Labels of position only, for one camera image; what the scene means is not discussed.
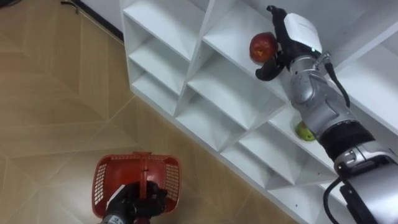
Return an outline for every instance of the black baseboard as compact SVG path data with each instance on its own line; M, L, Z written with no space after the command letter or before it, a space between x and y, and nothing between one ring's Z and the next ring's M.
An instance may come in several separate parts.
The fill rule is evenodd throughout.
M81 10L87 13L90 17L92 17L95 21L101 24L105 29L109 30L110 33L123 41L123 33L118 28L116 28L114 25L112 25L110 22L108 22L106 19L104 19L102 16L100 16L98 13L96 13L94 10L84 4L81 0L71 1L75 3Z

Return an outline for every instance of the red apple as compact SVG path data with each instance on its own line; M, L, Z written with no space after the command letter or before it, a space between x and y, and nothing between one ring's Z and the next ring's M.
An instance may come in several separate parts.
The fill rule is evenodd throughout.
M278 42L271 32L257 34L250 42L250 57L255 62L265 62L278 51Z

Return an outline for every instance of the basket handle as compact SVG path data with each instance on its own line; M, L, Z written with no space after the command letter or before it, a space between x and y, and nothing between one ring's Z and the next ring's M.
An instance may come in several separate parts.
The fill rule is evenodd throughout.
M141 155L141 180L139 186L139 197L144 199L147 197L147 172L148 172L148 157L150 152L140 153Z

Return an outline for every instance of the gray metal joint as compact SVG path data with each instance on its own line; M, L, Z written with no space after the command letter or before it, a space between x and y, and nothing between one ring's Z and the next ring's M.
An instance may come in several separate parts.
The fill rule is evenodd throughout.
M397 163L398 157L391 149L382 146L377 141L366 142L356 147L348 149L335 160L335 170L339 172L341 165L352 169L363 162L372 160L376 157L384 156L391 162Z

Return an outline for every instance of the white wall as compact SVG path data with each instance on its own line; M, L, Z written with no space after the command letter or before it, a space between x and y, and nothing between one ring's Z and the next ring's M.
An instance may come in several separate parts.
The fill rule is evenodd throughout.
M100 16L122 31L119 0L81 0Z

